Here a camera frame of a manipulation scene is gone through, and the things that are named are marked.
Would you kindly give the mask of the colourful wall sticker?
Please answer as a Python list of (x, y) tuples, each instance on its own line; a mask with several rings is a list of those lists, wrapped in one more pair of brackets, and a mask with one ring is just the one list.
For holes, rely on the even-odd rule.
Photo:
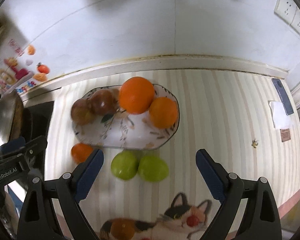
[(51, 69), (32, 44), (22, 47), (9, 38), (0, 46), (0, 94), (15, 89), (23, 94), (49, 79)]

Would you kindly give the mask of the small orange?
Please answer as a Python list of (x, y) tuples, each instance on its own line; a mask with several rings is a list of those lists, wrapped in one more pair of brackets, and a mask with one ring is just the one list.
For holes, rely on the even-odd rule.
[(93, 150), (90, 145), (78, 143), (71, 148), (71, 156), (75, 163), (80, 164), (87, 160)]
[(149, 117), (156, 128), (172, 127), (178, 118), (176, 102), (166, 97), (156, 98), (150, 105)]

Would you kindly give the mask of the steel wok lid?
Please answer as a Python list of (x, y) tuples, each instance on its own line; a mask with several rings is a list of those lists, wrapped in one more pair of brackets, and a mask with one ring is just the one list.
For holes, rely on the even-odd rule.
[(23, 110), (23, 102), (16, 90), (0, 98), (0, 146), (20, 137)]

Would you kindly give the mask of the striped cat table mat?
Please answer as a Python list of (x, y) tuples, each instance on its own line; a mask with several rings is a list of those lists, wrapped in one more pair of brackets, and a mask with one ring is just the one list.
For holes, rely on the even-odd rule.
[[(215, 70), (154, 70), (108, 75), (61, 88), (54, 100), (47, 135), (44, 179), (54, 180), (78, 165), (71, 148), (79, 142), (72, 129), (70, 108), (94, 88), (122, 86), (143, 77), (167, 88), (178, 100), (179, 127), (171, 139), (154, 150), (100, 149), (104, 163), (87, 197), (79, 206), (100, 239), (110, 234), (115, 218), (135, 221), (132, 239), (199, 239), (206, 232), (220, 202), (215, 200), (196, 165), (196, 153), (205, 149), (224, 169), (246, 180), (264, 177), (272, 189), (279, 217), (300, 198), (300, 121), (290, 115), (291, 139), (281, 141), (274, 128), (270, 101), (280, 101), (272, 78)], [(251, 146), (258, 140), (257, 148)], [(133, 151), (139, 161), (156, 155), (166, 162), (169, 175), (162, 181), (116, 178), (110, 169), (114, 157)], [(238, 231), (247, 199), (241, 200), (228, 234)]]

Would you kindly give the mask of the dark red apple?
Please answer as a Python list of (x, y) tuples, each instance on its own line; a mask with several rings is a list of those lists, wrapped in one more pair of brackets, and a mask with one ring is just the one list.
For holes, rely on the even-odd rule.
[(96, 115), (115, 114), (118, 109), (117, 100), (108, 89), (96, 91), (89, 99), (90, 110)]

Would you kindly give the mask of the brown red fruit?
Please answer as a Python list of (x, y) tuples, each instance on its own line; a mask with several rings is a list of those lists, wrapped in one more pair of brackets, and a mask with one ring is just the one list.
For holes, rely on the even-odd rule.
[(115, 239), (130, 240), (135, 232), (135, 221), (132, 219), (115, 218), (111, 221), (110, 234)]

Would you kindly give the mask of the white wall socket panel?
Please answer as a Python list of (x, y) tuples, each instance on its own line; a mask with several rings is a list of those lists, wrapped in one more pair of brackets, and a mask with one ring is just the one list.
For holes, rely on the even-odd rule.
[(277, 0), (274, 14), (300, 35), (300, 9), (293, 0)]

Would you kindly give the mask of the reddish apple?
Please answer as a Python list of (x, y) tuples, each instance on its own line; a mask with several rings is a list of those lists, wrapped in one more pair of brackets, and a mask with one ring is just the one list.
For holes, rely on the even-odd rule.
[(87, 99), (78, 99), (71, 107), (71, 119), (78, 125), (87, 125), (95, 119)]

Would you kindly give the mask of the large orange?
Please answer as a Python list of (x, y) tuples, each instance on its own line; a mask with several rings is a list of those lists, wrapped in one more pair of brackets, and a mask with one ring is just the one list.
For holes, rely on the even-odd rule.
[(119, 90), (119, 106), (130, 114), (142, 114), (149, 109), (154, 95), (155, 89), (149, 80), (132, 77)]

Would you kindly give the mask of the green apple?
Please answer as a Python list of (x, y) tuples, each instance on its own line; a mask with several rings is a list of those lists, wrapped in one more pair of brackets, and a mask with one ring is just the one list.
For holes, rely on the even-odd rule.
[(143, 180), (156, 183), (169, 175), (169, 167), (156, 155), (144, 155), (139, 162), (138, 174)]
[(111, 162), (112, 174), (122, 180), (130, 180), (138, 172), (139, 159), (133, 151), (124, 150), (118, 153)]

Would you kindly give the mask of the dark blue smartphone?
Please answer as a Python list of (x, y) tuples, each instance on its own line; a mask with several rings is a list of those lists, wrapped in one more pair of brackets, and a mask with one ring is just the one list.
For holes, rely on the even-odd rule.
[(283, 104), (283, 107), (285, 109), (285, 112), (287, 115), (292, 115), (294, 113), (292, 104), (290, 102), (290, 99), (288, 97), (288, 94), (281, 82), (280, 79), (272, 78), (272, 83), (281, 99), (281, 102)]

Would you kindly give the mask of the small yellow scrap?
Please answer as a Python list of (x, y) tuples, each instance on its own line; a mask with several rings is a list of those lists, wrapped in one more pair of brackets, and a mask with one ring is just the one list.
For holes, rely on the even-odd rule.
[(254, 140), (252, 141), (252, 143), (251, 143), (251, 146), (252, 146), (253, 148), (257, 148), (257, 146), (258, 146), (258, 140), (254, 139)]

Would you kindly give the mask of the white paper napkin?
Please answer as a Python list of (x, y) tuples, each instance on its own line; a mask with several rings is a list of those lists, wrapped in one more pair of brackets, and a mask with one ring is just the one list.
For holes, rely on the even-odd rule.
[(279, 129), (288, 129), (293, 127), (293, 121), (290, 115), (286, 114), (283, 103), (278, 101), (270, 101), (269, 107), (271, 110), (271, 117), (273, 120), (274, 128)]

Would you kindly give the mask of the black stove top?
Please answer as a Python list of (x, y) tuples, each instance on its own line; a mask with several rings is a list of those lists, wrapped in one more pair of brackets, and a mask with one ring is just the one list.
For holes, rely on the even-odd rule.
[(53, 107), (53, 101), (25, 107), (21, 115), (22, 122), (19, 137), (23, 137), (25, 142), (39, 136), (47, 138)]

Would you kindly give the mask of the small brown card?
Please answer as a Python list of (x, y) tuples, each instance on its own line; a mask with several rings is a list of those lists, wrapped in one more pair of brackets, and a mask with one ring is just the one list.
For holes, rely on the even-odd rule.
[(281, 141), (286, 142), (291, 139), (290, 129), (280, 129)]

